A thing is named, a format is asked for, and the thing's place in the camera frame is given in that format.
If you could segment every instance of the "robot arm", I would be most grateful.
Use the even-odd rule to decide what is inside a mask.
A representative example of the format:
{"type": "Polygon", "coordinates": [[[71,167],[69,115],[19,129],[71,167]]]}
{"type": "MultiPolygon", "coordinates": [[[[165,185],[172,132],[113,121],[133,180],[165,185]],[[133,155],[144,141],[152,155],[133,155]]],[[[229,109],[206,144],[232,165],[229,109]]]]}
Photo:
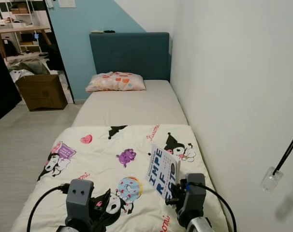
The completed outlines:
{"type": "MultiPolygon", "coordinates": [[[[187,228],[187,232],[213,232],[210,222],[203,217],[205,189],[198,186],[188,188],[187,183],[205,184],[203,174],[187,174],[180,184],[172,185],[173,198],[166,204],[176,205],[179,224],[187,228]]],[[[104,232],[100,225],[100,217],[110,198],[110,190],[104,195],[100,205],[96,205],[91,198],[94,189],[93,182],[74,179],[71,181],[67,198],[67,217],[65,227],[61,226],[57,232],[104,232]]]]}
{"type": "Polygon", "coordinates": [[[175,205],[178,222],[187,228],[187,232],[213,232],[211,224],[204,215],[204,202],[206,191],[198,186],[188,183],[201,183],[205,185],[203,174],[187,174],[180,184],[172,185],[172,196],[166,200],[166,205],[175,205]]]}

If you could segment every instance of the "pillow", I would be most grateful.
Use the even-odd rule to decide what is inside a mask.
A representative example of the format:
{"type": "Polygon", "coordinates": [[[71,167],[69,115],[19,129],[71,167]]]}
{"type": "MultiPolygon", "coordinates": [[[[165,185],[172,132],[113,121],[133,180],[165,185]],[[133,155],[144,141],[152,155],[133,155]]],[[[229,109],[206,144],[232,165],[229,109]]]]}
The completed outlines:
{"type": "Polygon", "coordinates": [[[146,89],[142,76],[129,72],[108,72],[93,75],[86,87],[86,92],[105,90],[144,90],[146,89]]]}

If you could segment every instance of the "light gray floor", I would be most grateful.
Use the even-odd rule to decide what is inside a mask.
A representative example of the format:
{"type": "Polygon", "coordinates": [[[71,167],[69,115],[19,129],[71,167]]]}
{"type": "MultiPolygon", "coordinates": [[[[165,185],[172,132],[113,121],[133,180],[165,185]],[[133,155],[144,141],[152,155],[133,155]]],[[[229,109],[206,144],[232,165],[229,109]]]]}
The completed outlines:
{"type": "Polygon", "coordinates": [[[29,112],[18,105],[0,120],[0,232],[10,230],[56,137],[70,127],[81,105],[29,112]]]}

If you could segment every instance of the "cartoon character print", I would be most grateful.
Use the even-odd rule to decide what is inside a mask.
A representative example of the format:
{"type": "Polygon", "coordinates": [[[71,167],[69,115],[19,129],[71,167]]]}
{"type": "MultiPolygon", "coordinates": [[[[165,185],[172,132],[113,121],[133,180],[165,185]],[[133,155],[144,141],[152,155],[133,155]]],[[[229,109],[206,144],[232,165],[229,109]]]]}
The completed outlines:
{"type": "Polygon", "coordinates": [[[122,210],[125,211],[124,206],[126,203],[117,195],[111,193],[110,189],[104,195],[95,198],[95,205],[101,206],[107,194],[110,194],[108,204],[104,206],[104,212],[99,218],[99,224],[96,227],[96,230],[101,232],[105,232],[107,226],[112,225],[119,219],[122,210]]]}
{"type": "Polygon", "coordinates": [[[178,143],[170,132],[168,133],[168,138],[164,149],[170,154],[178,156],[182,161],[193,162],[194,157],[196,156],[196,152],[193,149],[192,144],[178,143]]]}
{"type": "Polygon", "coordinates": [[[129,148],[122,152],[121,155],[116,155],[118,161],[123,164],[124,168],[126,168],[126,164],[130,161],[133,161],[136,157],[136,152],[133,149],[129,148]]]}
{"type": "Polygon", "coordinates": [[[116,189],[117,196],[126,202],[126,210],[128,214],[133,211],[133,202],[142,194],[143,188],[141,182],[132,176],[121,179],[116,189]]]}
{"type": "Polygon", "coordinates": [[[109,137],[108,139],[111,139],[112,136],[114,136],[116,133],[118,133],[120,130],[124,129],[125,127],[127,127],[127,125],[124,126],[118,126],[118,127],[111,127],[111,130],[109,130],[109,137]]]}
{"type": "Polygon", "coordinates": [[[53,177],[59,175],[70,163],[70,158],[76,153],[75,150],[68,147],[63,142],[58,142],[55,147],[52,148],[48,159],[45,163],[43,171],[40,173],[37,181],[47,174],[51,173],[53,177]]]}
{"type": "Polygon", "coordinates": [[[106,226],[115,223],[122,212],[128,214],[132,213],[133,202],[137,200],[142,194],[141,182],[132,176],[121,179],[116,194],[111,193],[110,189],[102,196],[95,198],[95,205],[101,207],[105,202],[105,196],[110,194],[108,203],[104,209],[103,214],[99,219],[99,225],[96,227],[98,231],[105,232],[106,226]]]}

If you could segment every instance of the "black cable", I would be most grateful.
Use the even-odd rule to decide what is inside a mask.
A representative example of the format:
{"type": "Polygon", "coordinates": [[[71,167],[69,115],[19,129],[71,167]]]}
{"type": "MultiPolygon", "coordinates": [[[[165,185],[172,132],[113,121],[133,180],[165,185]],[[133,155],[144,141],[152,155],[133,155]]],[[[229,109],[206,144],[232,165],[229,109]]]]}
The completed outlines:
{"type": "Polygon", "coordinates": [[[34,207],[32,208],[30,215],[29,215],[29,220],[27,222],[27,232],[30,232],[30,225],[31,225],[31,220],[32,217],[34,216],[35,210],[38,207],[39,203],[43,200],[43,198],[45,198],[48,194],[50,194],[51,192],[55,191],[55,190],[62,190],[63,193],[67,193],[68,192],[68,188],[69,188],[69,184],[65,184],[65,185],[60,185],[57,187],[54,187],[52,189],[50,189],[49,191],[45,192],[36,202],[36,204],[34,205],[34,207]]]}
{"type": "Polygon", "coordinates": [[[234,232],[237,232],[237,224],[236,224],[236,222],[235,222],[234,213],[233,213],[232,209],[230,208],[230,206],[228,205],[228,203],[225,201],[224,198],[222,198],[221,195],[219,195],[219,194],[218,194],[217,192],[215,192],[213,189],[211,189],[211,188],[209,188],[209,187],[203,185],[202,183],[189,182],[188,184],[189,184],[189,185],[194,185],[194,186],[201,187],[201,188],[203,188],[203,189],[205,189],[205,190],[208,190],[209,192],[212,192],[214,195],[216,195],[217,198],[219,198],[219,199],[224,203],[224,205],[227,207],[227,209],[228,209],[228,211],[229,211],[229,213],[230,213],[230,215],[231,215],[231,217],[232,217],[232,220],[233,220],[234,232]]]}
{"type": "Polygon", "coordinates": [[[282,165],[284,164],[285,160],[288,158],[288,156],[290,155],[292,150],[293,150],[293,139],[292,139],[290,145],[288,146],[288,148],[286,149],[286,151],[285,151],[284,155],[282,156],[280,162],[278,163],[277,167],[273,171],[272,175],[275,175],[276,172],[280,170],[280,168],[282,167],[282,165]]]}

